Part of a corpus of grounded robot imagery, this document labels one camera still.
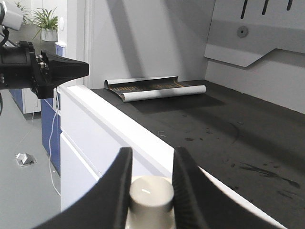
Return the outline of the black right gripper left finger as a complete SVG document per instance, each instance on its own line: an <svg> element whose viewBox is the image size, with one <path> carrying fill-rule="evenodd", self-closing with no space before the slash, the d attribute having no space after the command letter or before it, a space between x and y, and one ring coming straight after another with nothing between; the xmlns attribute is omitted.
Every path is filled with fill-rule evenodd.
<svg viewBox="0 0 305 229"><path fill-rule="evenodd" d="M106 173L82 198L37 229L124 229L130 202L132 149L122 147Z"/></svg>

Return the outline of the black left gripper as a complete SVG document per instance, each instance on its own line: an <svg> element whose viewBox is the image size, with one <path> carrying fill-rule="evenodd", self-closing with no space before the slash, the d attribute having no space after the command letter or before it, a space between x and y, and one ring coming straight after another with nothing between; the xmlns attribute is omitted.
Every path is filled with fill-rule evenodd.
<svg viewBox="0 0 305 229"><path fill-rule="evenodd" d="M53 97L54 86L89 75L89 64L41 51L36 56L32 42L0 48L0 88L30 88L38 99Z"/></svg>

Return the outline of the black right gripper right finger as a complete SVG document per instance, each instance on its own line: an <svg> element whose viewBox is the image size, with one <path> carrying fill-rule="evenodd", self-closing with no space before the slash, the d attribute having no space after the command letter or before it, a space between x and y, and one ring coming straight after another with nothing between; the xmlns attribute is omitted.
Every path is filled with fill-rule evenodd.
<svg viewBox="0 0 305 229"><path fill-rule="evenodd" d="M284 228L222 182L207 176L183 147L174 149L172 185L178 229Z"/></svg>

